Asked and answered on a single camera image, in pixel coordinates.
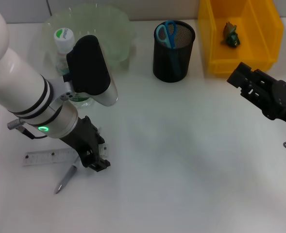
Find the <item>pen holder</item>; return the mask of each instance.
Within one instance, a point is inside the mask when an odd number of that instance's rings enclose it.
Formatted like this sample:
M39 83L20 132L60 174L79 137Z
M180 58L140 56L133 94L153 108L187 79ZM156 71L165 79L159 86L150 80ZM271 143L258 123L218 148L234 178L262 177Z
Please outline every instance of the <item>pen holder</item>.
M167 83L174 83L182 80L188 71L189 60L192 51L192 45L196 38L195 31L188 24L181 21L174 21L177 26L177 33L174 37L176 48L167 47L159 42L155 29L154 49L153 49L153 73L154 75ZM173 34L174 26L169 25L169 32Z

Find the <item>ruler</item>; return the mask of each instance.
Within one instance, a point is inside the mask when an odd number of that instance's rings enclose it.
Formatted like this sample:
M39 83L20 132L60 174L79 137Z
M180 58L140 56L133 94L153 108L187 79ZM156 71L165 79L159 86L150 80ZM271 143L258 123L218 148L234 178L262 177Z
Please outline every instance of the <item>ruler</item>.
M99 152L101 158L108 157L108 146L106 143L99 145ZM44 150L27 152L23 158L23 166L42 165L73 162L78 156L77 151L73 148L58 149L58 150Z

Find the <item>silver pen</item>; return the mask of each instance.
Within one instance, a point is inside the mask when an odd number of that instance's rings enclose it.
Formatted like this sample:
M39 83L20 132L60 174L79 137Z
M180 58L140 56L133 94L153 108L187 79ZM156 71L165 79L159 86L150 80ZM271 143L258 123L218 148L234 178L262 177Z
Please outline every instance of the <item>silver pen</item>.
M65 174L64 178L59 182L59 184L55 188L55 191L54 191L55 194L59 193L63 188L65 188L65 186L67 185L68 181L70 181L70 179L76 173L76 171L78 169L77 167L79 166L79 163L80 163L79 156L77 156L77 158L75 159L74 163L70 166L69 170Z

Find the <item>yellow bin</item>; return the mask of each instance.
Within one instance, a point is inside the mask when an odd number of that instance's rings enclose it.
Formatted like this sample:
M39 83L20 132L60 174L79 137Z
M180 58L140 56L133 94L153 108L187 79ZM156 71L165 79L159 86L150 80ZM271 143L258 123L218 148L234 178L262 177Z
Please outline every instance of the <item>yellow bin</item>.
M283 24L272 0L201 0L198 21L211 73L232 73L240 62L266 71L278 59ZM227 22L237 25L237 48L221 43Z

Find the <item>scissor handle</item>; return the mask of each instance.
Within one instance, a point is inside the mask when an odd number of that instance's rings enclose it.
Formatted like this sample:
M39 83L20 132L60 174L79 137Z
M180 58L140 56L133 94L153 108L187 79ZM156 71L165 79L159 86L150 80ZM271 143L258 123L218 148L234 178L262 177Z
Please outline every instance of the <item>scissor handle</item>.
M170 34L170 30L168 28L169 24L172 24L173 25L173 28L174 28L174 31L172 34ZM176 26L176 23L173 21L173 20L169 20L169 21L166 21L165 22L165 27L166 27L166 30L167 30L167 34L168 34L168 39L170 41L170 44L171 44L171 48L174 49L175 48L175 42L174 42L174 38L177 34L177 26Z
M164 39L161 39L161 38L159 37L159 32L160 32L161 29L163 29L164 34L165 34L165 38L164 38ZM172 48L172 47L171 47L170 40L169 40L167 28L165 27L165 25L161 24L159 27L157 27L156 36L157 36L157 40L158 40L159 42L164 43L168 48Z

